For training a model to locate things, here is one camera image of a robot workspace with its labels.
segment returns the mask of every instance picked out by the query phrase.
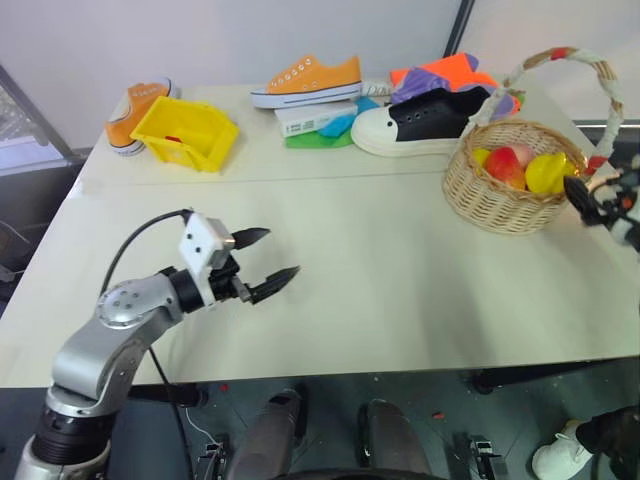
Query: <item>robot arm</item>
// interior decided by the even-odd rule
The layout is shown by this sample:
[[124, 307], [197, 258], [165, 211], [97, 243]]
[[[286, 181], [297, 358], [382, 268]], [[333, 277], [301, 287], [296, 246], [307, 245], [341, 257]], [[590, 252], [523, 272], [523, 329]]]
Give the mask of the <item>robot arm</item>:
[[[596, 185], [591, 191], [577, 177], [565, 177], [564, 186], [567, 198], [585, 225], [604, 225], [616, 242], [629, 245], [640, 253], [640, 155], [633, 158], [631, 168]], [[609, 198], [603, 198], [604, 187], [608, 187]]]
[[231, 250], [269, 231], [229, 234], [219, 220], [189, 216], [180, 251], [188, 268], [168, 268], [105, 292], [93, 317], [64, 344], [35, 435], [22, 454], [16, 480], [103, 478], [115, 418], [147, 349], [185, 313], [239, 297], [257, 303], [298, 272], [283, 269], [257, 287], [240, 281]]

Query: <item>sneaker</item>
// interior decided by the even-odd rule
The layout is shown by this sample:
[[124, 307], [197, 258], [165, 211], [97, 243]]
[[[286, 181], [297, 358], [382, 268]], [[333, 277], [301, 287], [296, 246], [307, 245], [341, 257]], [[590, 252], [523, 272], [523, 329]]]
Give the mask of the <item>sneaker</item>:
[[489, 93], [436, 88], [409, 100], [374, 108], [356, 117], [351, 137], [363, 150], [384, 157], [449, 154]]
[[251, 92], [251, 100], [258, 108], [299, 107], [357, 98], [361, 85], [358, 57], [327, 67], [307, 55], [273, 77], [267, 88]]
[[556, 441], [540, 447], [533, 455], [531, 467], [540, 480], [568, 480], [577, 474], [593, 456], [576, 438], [583, 422], [569, 420]]
[[144, 143], [131, 138], [131, 132], [136, 128], [147, 110], [156, 98], [161, 96], [178, 96], [176, 86], [168, 78], [158, 78], [149, 83], [138, 83], [127, 89], [127, 103], [124, 111], [116, 112], [105, 124], [109, 145], [120, 155], [135, 155], [144, 149]]

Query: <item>cable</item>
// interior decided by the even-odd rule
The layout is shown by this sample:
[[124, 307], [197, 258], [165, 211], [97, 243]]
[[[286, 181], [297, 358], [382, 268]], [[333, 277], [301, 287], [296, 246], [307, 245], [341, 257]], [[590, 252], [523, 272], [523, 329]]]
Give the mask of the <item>cable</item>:
[[3, 222], [2, 220], [0, 220], [0, 225], [2, 225], [4, 228], [9, 230], [11, 233], [13, 233], [16, 237], [18, 237], [20, 240], [22, 240], [27, 245], [31, 245], [31, 242], [24, 235], [22, 235], [20, 232], [18, 232], [15, 228], [13, 228], [7, 222]]
[[207, 469], [204, 472], [204, 480], [210, 480], [209, 471], [211, 470], [211, 466], [215, 463], [215, 461], [216, 461], [216, 457], [214, 455], [213, 457], [211, 457], [211, 460], [209, 461], [209, 465], [207, 465]]
[[[175, 210], [173, 212], [168, 212], [163, 215], [158, 215], [157, 217], [152, 218], [148, 222], [145, 222], [142, 225], [140, 225], [138, 228], [136, 228], [133, 231], [133, 233], [129, 235], [129, 237], [120, 246], [120, 248], [116, 252], [116, 255], [113, 257], [113, 260], [111, 260], [111, 264], [109, 265], [109, 268], [107, 269], [107, 273], [104, 277], [104, 280], [102, 281], [102, 287], [100, 287], [100, 295], [102, 295], [104, 292], [107, 291], [107, 288], [109, 287], [109, 283], [111, 282], [111, 277], [113, 276], [113, 272], [115, 271], [116, 266], [120, 261], [120, 258], [124, 254], [127, 247], [131, 245], [131, 242], [133, 242], [138, 235], [140, 235], [143, 231], [145, 231], [150, 226], [155, 225], [156, 223], [159, 223], [163, 220], [166, 220], [167, 218], [179, 216], [179, 217], [182, 217], [183, 220], [186, 222], [192, 212], [193, 210], [187, 210], [187, 209]], [[189, 480], [195, 480], [195, 475], [193, 473], [193, 464], [191, 463], [191, 449], [189, 448], [189, 443], [187, 442], [187, 434], [184, 430], [184, 424], [182, 423], [182, 418], [180, 417], [180, 413], [178, 412], [178, 404], [176, 403], [176, 399], [173, 396], [173, 391], [171, 390], [172, 385], [171, 383], [169, 383], [169, 380], [167, 379], [167, 376], [165, 375], [164, 370], [162, 370], [162, 367], [160, 366], [160, 362], [158, 361], [158, 357], [156, 357], [156, 352], [153, 351], [152, 347], [149, 347], [149, 353], [151, 354], [151, 359], [153, 360], [153, 363], [156, 366], [156, 370], [158, 370], [158, 374], [160, 375], [160, 378], [162, 378], [162, 383], [164, 384], [164, 387], [167, 390], [167, 398], [169, 399], [169, 404], [171, 405], [173, 416], [176, 420], [176, 424], [178, 425], [178, 432], [180, 433], [180, 440], [182, 442], [182, 452], [184, 454], [184, 459], [187, 464], [188, 478]]]
[[184, 430], [184, 423], [182, 423], [182, 418], [180, 418], [180, 412], [178, 412], [178, 404], [176, 403], [176, 399], [173, 396], [173, 392], [171, 391], [171, 385], [167, 376], [164, 374], [164, 370], [160, 366], [160, 362], [158, 361], [158, 357], [156, 357], [156, 352], [153, 351], [153, 348], [149, 347], [149, 353], [151, 354], [151, 359], [153, 360], [158, 373], [162, 377], [162, 383], [164, 383], [164, 387], [167, 390], [167, 397], [169, 398], [169, 404], [171, 405], [171, 411], [173, 412], [173, 417], [176, 419], [176, 423], [178, 424], [178, 432], [180, 433], [180, 441], [182, 442], [182, 451], [184, 453], [184, 459], [187, 462], [187, 470], [189, 479], [195, 480], [195, 475], [193, 473], [193, 464], [191, 463], [191, 448], [189, 447], [189, 442], [187, 442], [187, 433]]
[[192, 212], [193, 210], [186, 210], [186, 209], [174, 210], [173, 212], [168, 212], [162, 215], [158, 215], [157, 217], [152, 218], [148, 222], [145, 222], [142, 225], [140, 225], [138, 228], [136, 228], [133, 231], [133, 233], [129, 235], [129, 238], [127, 238], [124, 241], [124, 243], [120, 246], [120, 248], [116, 252], [115, 257], [113, 257], [113, 260], [111, 260], [111, 265], [109, 265], [109, 269], [107, 270], [107, 273], [104, 276], [104, 280], [102, 282], [102, 287], [100, 287], [100, 295], [102, 295], [104, 292], [107, 291], [107, 287], [109, 286], [109, 282], [111, 282], [111, 277], [113, 276], [113, 271], [116, 269], [116, 266], [120, 261], [120, 257], [122, 257], [122, 254], [124, 253], [124, 251], [129, 247], [129, 245], [131, 245], [131, 242], [133, 242], [138, 235], [144, 232], [151, 225], [155, 225], [156, 223], [166, 220], [167, 218], [180, 216], [186, 221]]
[[206, 435], [206, 437], [209, 439], [209, 443], [215, 445], [215, 446], [219, 446], [220, 443], [216, 442], [213, 437], [211, 436], [211, 434], [209, 432], [207, 432], [206, 430], [204, 430], [203, 428], [200, 428], [198, 425], [196, 425], [193, 420], [191, 420], [191, 417], [189, 416], [189, 409], [185, 408], [184, 409], [184, 413], [187, 416], [187, 422], [189, 422], [189, 425], [191, 425], [193, 428], [195, 428], [197, 431], [199, 431], [200, 433], [202, 433], [203, 435]]

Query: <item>table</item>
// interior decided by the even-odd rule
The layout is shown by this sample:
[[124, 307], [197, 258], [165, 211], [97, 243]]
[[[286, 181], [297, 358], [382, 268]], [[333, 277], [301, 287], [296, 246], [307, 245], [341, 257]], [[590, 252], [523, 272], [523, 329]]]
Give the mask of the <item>table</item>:
[[[484, 232], [447, 205], [445, 156], [383, 159], [355, 146], [330, 154], [289, 152], [275, 121], [242, 103], [239, 91], [185, 92], [230, 102], [223, 106], [245, 132], [221, 175], [146, 156], [121, 159], [105, 150], [104, 139], [98, 142], [0, 320], [0, 386], [48, 385], [53, 356], [93, 312], [119, 244], [146, 219], [186, 206], [230, 229], [272, 229], [237, 253], [244, 281], [258, 283], [285, 266], [302, 270], [262, 304], [226, 302], [165, 334], [156, 350], [172, 381], [639, 353], [636, 255], [604, 229], [583, 228], [568, 208], [534, 235]], [[536, 95], [530, 92], [532, 106], [549, 102]], [[587, 143], [550, 111], [553, 122], [568, 125], [567, 136]], [[259, 152], [264, 165], [255, 158]], [[125, 254], [114, 281], [181, 266], [180, 233], [179, 221], [154, 227]], [[135, 383], [157, 382], [145, 359]]]

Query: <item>black sneaker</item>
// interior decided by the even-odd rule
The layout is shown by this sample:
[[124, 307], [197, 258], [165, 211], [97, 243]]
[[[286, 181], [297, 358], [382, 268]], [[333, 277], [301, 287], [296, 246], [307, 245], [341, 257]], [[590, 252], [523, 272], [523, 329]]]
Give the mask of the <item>black sneaker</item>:
[[451, 153], [488, 97], [482, 87], [455, 93], [436, 88], [358, 115], [351, 137], [363, 150], [384, 157]]

